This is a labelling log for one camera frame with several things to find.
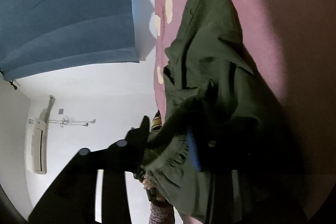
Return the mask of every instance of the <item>jacket button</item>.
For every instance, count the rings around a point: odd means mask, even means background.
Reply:
[[[209,141],[208,142],[208,146],[209,147],[215,147],[217,145],[217,142],[216,141]]]
[[[119,146],[119,147],[124,147],[127,145],[127,140],[118,140],[116,142],[116,144]]]

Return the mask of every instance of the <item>hand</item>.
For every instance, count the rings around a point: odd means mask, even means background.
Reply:
[[[164,198],[163,195],[159,193],[159,191],[156,192],[156,200],[161,201],[161,202],[166,202],[166,199]]]
[[[143,180],[142,184],[144,185],[143,188],[145,190],[147,190],[147,189],[150,190],[152,188],[155,188],[155,185],[150,181],[147,174],[144,176],[144,180]]]

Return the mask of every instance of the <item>bed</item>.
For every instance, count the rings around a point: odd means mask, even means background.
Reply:
[[[187,0],[155,0],[154,89],[166,112],[164,49],[175,39]],[[310,218],[336,182],[336,0],[232,0],[250,61],[283,106],[309,176]]]

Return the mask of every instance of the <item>striped object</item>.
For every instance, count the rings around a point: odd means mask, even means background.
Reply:
[[[152,120],[151,132],[157,132],[162,127],[161,114],[158,110]]]

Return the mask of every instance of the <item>white polka dot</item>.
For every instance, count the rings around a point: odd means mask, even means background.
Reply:
[[[173,0],[166,0],[166,17],[169,24],[173,20]]]
[[[161,18],[158,15],[155,15],[155,27],[157,36],[159,37],[161,35]]]
[[[163,85],[163,77],[161,75],[161,68],[159,66],[156,67],[156,73],[157,73],[157,81],[159,84]]]

